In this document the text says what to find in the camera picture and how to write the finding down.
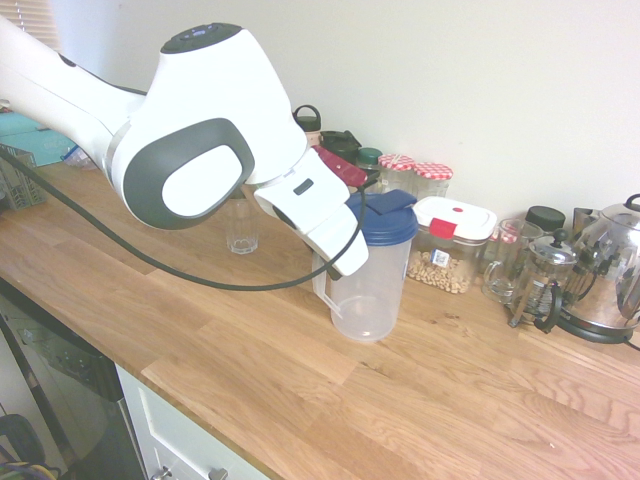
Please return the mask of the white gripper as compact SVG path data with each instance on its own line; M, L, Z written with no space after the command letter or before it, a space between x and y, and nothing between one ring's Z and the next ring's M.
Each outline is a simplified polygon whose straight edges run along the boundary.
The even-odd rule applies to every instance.
M314 149L308 149L284 175L254 191L255 200L266 213L307 234L306 243L325 261L334 259L356 230L356 215L344 204L348 197L345 183ZM368 258L366 241L359 232L326 273L332 280L340 280L354 274Z

